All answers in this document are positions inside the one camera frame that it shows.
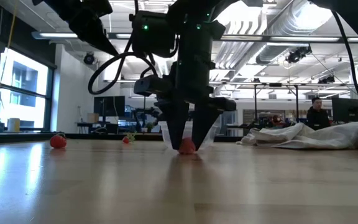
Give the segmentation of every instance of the man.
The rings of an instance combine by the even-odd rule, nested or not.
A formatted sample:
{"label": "man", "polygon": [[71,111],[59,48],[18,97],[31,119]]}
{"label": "man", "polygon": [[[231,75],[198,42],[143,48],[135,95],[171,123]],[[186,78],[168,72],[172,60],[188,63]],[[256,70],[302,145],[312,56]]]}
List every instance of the man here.
{"label": "man", "polygon": [[323,106],[321,99],[316,97],[311,102],[313,106],[308,111],[308,126],[315,131],[330,127],[327,112],[321,109]]}

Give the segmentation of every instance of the white cloth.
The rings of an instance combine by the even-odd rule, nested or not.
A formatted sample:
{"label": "white cloth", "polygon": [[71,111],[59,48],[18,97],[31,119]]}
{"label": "white cloth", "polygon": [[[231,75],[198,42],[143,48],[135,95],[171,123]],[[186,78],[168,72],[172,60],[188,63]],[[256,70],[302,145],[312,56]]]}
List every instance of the white cloth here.
{"label": "white cloth", "polygon": [[283,129],[251,129],[238,144],[288,149],[355,149],[358,147],[358,122],[318,131],[303,123]]}

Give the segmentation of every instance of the wooden table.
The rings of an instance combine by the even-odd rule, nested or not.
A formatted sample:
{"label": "wooden table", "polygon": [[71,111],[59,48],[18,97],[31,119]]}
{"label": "wooden table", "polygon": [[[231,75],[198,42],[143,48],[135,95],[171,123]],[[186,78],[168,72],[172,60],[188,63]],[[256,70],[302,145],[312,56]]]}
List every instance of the wooden table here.
{"label": "wooden table", "polygon": [[0,145],[0,223],[358,223],[358,151]]}

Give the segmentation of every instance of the computer monitor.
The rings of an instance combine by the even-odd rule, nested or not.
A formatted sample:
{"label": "computer monitor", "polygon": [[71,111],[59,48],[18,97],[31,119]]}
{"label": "computer monitor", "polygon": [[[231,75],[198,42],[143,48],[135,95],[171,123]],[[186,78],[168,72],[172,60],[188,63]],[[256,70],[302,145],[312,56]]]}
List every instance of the computer monitor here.
{"label": "computer monitor", "polygon": [[356,122],[358,121],[358,100],[333,98],[334,121]]}
{"label": "computer monitor", "polygon": [[125,96],[95,97],[93,111],[103,117],[103,122],[107,116],[125,116]]}

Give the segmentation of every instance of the cardboard box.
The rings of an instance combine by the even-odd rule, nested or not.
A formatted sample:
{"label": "cardboard box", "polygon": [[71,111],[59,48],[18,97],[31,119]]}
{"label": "cardboard box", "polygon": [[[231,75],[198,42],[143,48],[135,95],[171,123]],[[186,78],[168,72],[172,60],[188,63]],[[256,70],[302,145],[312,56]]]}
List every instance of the cardboard box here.
{"label": "cardboard box", "polygon": [[88,113],[88,119],[86,121],[88,123],[98,123],[99,122],[99,114]]}

